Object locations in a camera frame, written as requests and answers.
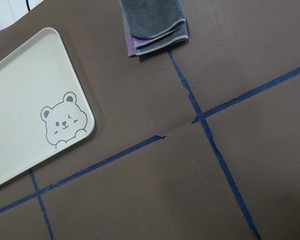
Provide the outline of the folded grey cloth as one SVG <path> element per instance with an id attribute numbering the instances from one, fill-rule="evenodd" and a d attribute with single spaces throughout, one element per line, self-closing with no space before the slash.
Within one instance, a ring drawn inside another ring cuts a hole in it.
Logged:
<path id="1" fill-rule="evenodd" d="M 142 56 L 189 38 L 181 0 L 120 0 L 129 57 Z"/>

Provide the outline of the cream bear serving tray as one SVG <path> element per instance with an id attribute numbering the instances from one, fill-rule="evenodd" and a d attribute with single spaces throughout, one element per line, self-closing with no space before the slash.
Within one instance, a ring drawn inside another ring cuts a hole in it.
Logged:
<path id="1" fill-rule="evenodd" d="M 0 61 L 0 185 L 94 128 L 93 112 L 54 28 L 43 28 Z"/>

